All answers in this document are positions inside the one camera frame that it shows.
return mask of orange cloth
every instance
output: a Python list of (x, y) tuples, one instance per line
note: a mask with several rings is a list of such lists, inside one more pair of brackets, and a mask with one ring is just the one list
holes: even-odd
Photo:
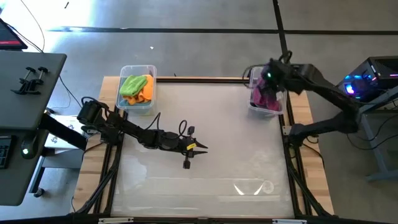
[(152, 75), (145, 75), (147, 77), (147, 83), (145, 86), (142, 88), (142, 97), (146, 100), (151, 100), (152, 99), (152, 92), (154, 91), (154, 77)]
[(126, 99), (130, 105), (134, 105), (136, 103), (147, 103), (152, 100), (152, 92), (154, 90), (154, 77), (152, 77), (152, 75), (144, 76), (147, 78), (147, 83), (137, 95), (123, 96), (123, 98)]

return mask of keyboard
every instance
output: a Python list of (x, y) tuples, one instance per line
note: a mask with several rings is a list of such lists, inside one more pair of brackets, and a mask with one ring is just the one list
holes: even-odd
[(7, 168), (7, 159), (10, 157), (12, 136), (0, 136), (0, 169)]

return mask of wooden table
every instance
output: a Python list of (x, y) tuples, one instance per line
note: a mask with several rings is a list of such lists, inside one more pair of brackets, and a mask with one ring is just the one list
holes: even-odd
[[(116, 101), (118, 85), (119, 77), (104, 77), (98, 100), (108, 104), (109, 108), (113, 109)], [(308, 104), (307, 94), (303, 92), (300, 96), (298, 96), (295, 93), (291, 93), (290, 99), (292, 102), (295, 122), (302, 124), (312, 123), (312, 115), (310, 111), (310, 105)], [(90, 138), (87, 147), (98, 144), (99, 138), (99, 136), (93, 136), (92, 138)], [(319, 151), (318, 144), (309, 143), (307, 142), (307, 140), (305, 143)], [(73, 206), (76, 208), (76, 210), (81, 208), (83, 204), (88, 200), (88, 198), (97, 187), (98, 182), (100, 181), (105, 148), (106, 145), (103, 144), (88, 151), (85, 154), (73, 199)], [(108, 167), (111, 166), (115, 150), (116, 147), (114, 147), (114, 149), (112, 150), (112, 156), (109, 160)], [(323, 170), (322, 166), (322, 160), (317, 154), (315, 154), (312, 150), (306, 147), (301, 147), (301, 153), (308, 188), (312, 191), (312, 194), (314, 194), (315, 198), (321, 203), (323, 208), (329, 213), (333, 213), (333, 206), (330, 200), (329, 189), (326, 181), (325, 171)], [(303, 211), (302, 196), (300, 193), (300, 189), (298, 187), (297, 189), (300, 209)], [(108, 198), (108, 191), (109, 183), (104, 190), (102, 204), (100, 208), (101, 212), (105, 208), (106, 199)]]

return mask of green cloth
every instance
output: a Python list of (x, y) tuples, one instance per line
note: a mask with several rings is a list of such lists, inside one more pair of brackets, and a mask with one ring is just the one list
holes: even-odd
[(135, 96), (147, 84), (147, 77), (130, 75), (119, 90), (122, 96)]

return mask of gray desk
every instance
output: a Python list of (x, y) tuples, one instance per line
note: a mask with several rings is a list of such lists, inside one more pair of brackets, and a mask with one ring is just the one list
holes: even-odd
[[(15, 147), (10, 149), (7, 169), (0, 169), (0, 205), (22, 203), (48, 131), (38, 131), (39, 147), (33, 159), (22, 158), (21, 142), (30, 131), (37, 129), (66, 57), (65, 54), (0, 51), (0, 135), (13, 134), (17, 139)], [(50, 71), (43, 76), (44, 84), (38, 87), (41, 95), (17, 95), (10, 91), (19, 89), (19, 78), (25, 76), (26, 67), (40, 66)], [(38, 72), (28, 80), (38, 78)]]

